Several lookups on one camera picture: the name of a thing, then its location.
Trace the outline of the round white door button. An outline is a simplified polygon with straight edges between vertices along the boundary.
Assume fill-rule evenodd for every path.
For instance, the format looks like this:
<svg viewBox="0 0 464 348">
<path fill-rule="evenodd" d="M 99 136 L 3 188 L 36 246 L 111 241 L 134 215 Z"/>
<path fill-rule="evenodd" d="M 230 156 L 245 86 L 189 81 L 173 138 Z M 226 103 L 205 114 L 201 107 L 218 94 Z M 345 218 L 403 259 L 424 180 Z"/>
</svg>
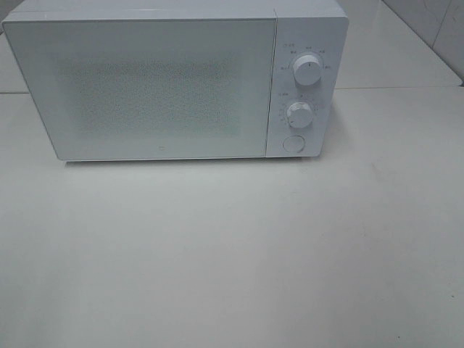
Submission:
<svg viewBox="0 0 464 348">
<path fill-rule="evenodd" d="M 301 136 L 289 136 L 283 141 L 283 148 L 290 153 L 299 153 L 305 147 L 305 139 Z"/>
</svg>

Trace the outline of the upper white power knob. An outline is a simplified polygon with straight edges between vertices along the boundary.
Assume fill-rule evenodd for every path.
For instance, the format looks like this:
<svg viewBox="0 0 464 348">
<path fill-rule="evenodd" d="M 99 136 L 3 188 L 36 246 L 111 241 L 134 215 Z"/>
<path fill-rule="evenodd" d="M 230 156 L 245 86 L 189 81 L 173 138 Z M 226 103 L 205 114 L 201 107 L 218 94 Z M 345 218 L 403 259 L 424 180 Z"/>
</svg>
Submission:
<svg viewBox="0 0 464 348">
<path fill-rule="evenodd" d="M 321 79 L 323 63 L 317 54 L 305 52 L 291 63 L 291 69 L 296 84 L 308 87 Z"/>
</svg>

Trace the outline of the white microwave oven body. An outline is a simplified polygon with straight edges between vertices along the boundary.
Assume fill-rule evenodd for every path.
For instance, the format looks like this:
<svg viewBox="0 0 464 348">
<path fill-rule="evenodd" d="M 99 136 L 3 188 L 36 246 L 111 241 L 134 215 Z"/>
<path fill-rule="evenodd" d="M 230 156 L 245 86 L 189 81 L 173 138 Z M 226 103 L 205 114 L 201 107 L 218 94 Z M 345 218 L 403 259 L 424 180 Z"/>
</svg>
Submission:
<svg viewBox="0 0 464 348">
<path fill-rule="evenodd" d="M 321 153 L 349 26 L 347 15 L 335 1 L 24 1 L 5 17 L 1 26 L 6 35 L 8 22 L 258 19 L 275 20 L 264 155 L 131 160 L 316 157 Z M 291 69 L 291 63 L 305 52 L 317 54 L 323 63 L 321 79 L 308 87 L 296 84 Z M 294 102 L 306 102 L 312 107 L 315 116 L 308 127 L 291 128 L 287 123 L 286 111 Z M 283 141 L 289 136 L 304 138 L 301 152 L 290 153 L 283 148 Z"/>
</svg>

